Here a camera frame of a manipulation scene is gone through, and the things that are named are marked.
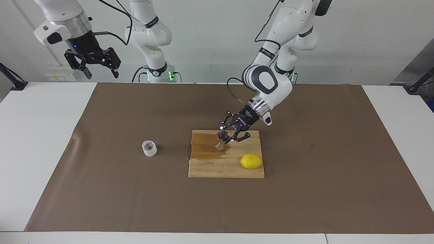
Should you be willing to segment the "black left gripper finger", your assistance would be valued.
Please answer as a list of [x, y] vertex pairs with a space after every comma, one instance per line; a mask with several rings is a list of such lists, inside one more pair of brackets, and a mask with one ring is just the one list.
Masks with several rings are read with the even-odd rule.
[[230, 137], [229, 142], [241, 142], [250, 138], [251, 135], [248, 131], [234, 131], [234, 134]]
[[235, 131], [242, 131], [242, 118], [240, 113], [232, 113], [228, 111], [221, 121], [220, 131], [233, 129]]

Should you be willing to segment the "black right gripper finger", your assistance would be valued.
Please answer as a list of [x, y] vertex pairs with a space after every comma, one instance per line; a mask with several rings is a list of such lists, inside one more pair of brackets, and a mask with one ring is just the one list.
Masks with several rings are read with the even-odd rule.
[[71, 50], [67, 50], [64, 53], [64, 57], [66, 58], [71, 69], [82, 71], [87, 79], [91, 79], [93, 77], [91, 71], [86, 66], [86, 58], [83, 55], [78, 55]]
[[109, 68], [115, 79], [118, 78], [118, 69], [121, 65], [121, 60], [113, 48], [106, 50], [96, 50], [85, 55], [86, 64], [98, 64]]

